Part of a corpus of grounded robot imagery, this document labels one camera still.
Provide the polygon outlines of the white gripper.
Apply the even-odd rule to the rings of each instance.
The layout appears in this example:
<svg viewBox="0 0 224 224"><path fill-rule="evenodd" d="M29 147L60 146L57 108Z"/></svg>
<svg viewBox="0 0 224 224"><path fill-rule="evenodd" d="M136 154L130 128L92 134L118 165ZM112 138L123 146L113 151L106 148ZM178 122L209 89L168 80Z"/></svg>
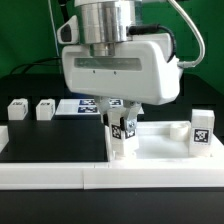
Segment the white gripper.
<svg viewBox="0 0 224 224"><path fill-rule="evenodd" d="M65 82L72 92L95 96L105 126L111 108L108 97L123 99L121 129L134 131L139 102L161 105L174 101L180 92L182 70L171 51L167 33L137 35L118 43L112 57L92 57L84 45L66 46L62 51Z"/></svg>

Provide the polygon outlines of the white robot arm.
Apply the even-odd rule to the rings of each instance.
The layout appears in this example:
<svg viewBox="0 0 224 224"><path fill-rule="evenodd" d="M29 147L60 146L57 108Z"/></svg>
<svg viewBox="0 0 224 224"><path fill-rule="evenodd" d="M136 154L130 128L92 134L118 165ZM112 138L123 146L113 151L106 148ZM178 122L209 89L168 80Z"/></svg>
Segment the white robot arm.
<svg viewBox="0 0 224 224"><path fill-rule="evenodd" d="M102 122L112 122L109 100L121 99L118 127L133 131L143 103L178 96L182 69L172 32L144 25L141 0L77 0L77 14L58 30L70 91L94 97Z"/></svg>

